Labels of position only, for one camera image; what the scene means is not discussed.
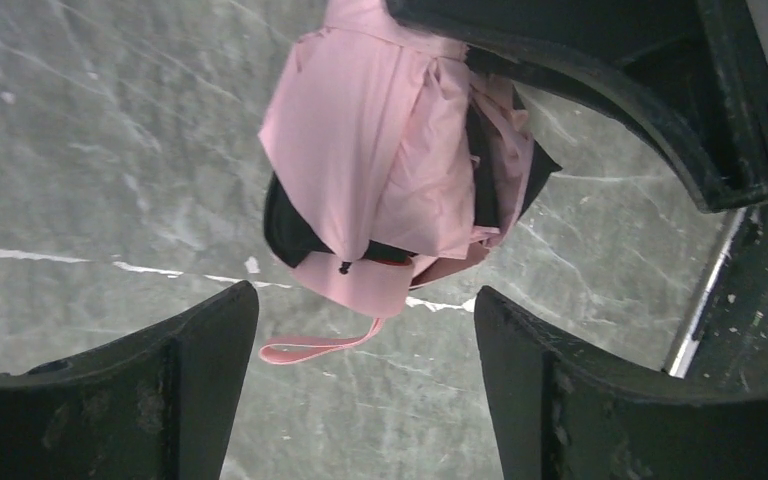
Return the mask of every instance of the marble tile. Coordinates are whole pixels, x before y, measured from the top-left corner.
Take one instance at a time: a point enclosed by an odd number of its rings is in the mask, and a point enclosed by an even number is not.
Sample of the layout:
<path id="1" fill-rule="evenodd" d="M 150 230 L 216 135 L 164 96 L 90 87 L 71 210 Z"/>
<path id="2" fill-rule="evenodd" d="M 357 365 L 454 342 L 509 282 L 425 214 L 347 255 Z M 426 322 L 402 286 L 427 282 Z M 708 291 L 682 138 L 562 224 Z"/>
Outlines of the marble tile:
<path id="1" fill-rule="evenodd" d="M 258 345 L 367 328 L 296 287 L 260 234 L 255 133 L 324 5 L 0 0 L 0 372 L 171 316 L 221 277 L 261 282 Z M 507 246 L 362 348 L 254 359 L 223 478 L 501 478 L 470 313 L 483 284 L 660 366 L 719 217 L 621 126 L 522 92 L 565 171 Z"/>

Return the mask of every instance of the black plastic bracket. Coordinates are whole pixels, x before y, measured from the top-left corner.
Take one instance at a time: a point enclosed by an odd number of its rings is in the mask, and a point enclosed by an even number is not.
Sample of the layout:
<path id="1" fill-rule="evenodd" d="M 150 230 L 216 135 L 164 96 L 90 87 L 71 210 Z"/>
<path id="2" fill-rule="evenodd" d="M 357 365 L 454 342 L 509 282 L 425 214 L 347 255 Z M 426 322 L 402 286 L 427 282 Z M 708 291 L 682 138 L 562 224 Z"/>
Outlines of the black plastic bracket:
<path id="1" fill-rule="evenodd" d="M 688 378 L 721 390 L 768 388 L 768 205 L 753 207 L 692 332 Z"/>
<path id="2" fill-rule="evenodd" d="M 648 370 L 488 287 L 475 330 L 505 479 L 768 478 L 768 383 L 726 392 Z"/>
<path id="3" fill-rule="evenodd" d="M 0 479 L 218 479 L 257 316 L 241 283 L 94 350 L 0 375 Z"/>
<path id="4" fill-rule="evenodd" d="M 387 0 L 471 66 L 614 118 L 702 211 L 768 202 L 768 69 L 742 1 Z"/>

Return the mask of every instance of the pink fabric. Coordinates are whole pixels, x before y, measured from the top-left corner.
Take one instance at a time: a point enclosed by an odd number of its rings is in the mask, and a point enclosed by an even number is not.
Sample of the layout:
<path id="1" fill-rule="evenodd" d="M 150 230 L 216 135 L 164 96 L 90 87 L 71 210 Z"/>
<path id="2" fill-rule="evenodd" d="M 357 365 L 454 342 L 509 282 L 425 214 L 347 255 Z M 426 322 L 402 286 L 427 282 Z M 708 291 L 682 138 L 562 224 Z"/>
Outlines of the pink fabric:
<path id="1" fill-rule="evenodd" d="M 513 110 L 509 80 L 469 71 L 466 50 L 399 26 L 384 0 L 331 0 L 324 28 L 293 47 L 259 136 L 291 203 L 334 252 L 293 269 L 299 283 L 389 318 L 404 308 L 409 287 L 480 263 L 516 223 L 533 150 L 519 132 L 525 112 Z M 491 132 L 493 158 L 478 161 L 494 162 L 500 229 L 473 226 L 470 102 Z M 362 260 L 370 240 L 419 255 L 407 266 Z M 342 262 L 352 262 L 349 275 L 338 273 Z M 380 323 L 373 327 L 339 346 L 276 339 L 261 357 L 295 363 L 365 341 Z M 279 344 L 313 349 L 290 355 Z"/>

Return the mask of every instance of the folded umbrella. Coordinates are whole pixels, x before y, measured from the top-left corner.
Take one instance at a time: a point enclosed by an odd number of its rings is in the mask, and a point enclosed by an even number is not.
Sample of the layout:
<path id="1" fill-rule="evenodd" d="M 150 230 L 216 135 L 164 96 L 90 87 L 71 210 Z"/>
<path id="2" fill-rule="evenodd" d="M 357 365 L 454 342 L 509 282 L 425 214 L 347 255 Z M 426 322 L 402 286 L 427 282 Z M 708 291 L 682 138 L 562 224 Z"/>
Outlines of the folded umbrella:
<path id="1" fill-rule="evenodd" d="M 265 361 L 368 340 L 410 289 L 480 263 L 516 224 L 527 115 L 466 53 L 398 25 L 384 0 L 331 0 L 294 45 L 259 134 L 274 170 L 264 234 L 300 284 L 376 320 L 363 337 L 272 339 Z"/>

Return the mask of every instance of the umbrella handle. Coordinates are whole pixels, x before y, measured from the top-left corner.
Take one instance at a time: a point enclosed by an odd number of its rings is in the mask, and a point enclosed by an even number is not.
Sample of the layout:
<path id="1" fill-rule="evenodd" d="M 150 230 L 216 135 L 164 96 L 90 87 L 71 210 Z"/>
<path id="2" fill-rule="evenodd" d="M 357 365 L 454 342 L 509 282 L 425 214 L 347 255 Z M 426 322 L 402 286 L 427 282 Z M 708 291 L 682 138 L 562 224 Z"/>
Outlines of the umbrella handle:
<path id="1" fill-rule="evenodd" d="M 384 327 L 383 318 L 372 321 L 366 335 L 352 338 L 322 338 L 287 335 L 275 337 L 266 342 L 258 352 L 258 356 L 266 363 L 272 365 L 292 365 L 301 363 L 311 358 L 316 358 L 326 353 L 336 352 L 356 347 L 374 337 Z M 278 348 L 297 348 L 297 350 L 279 350 Z"/>

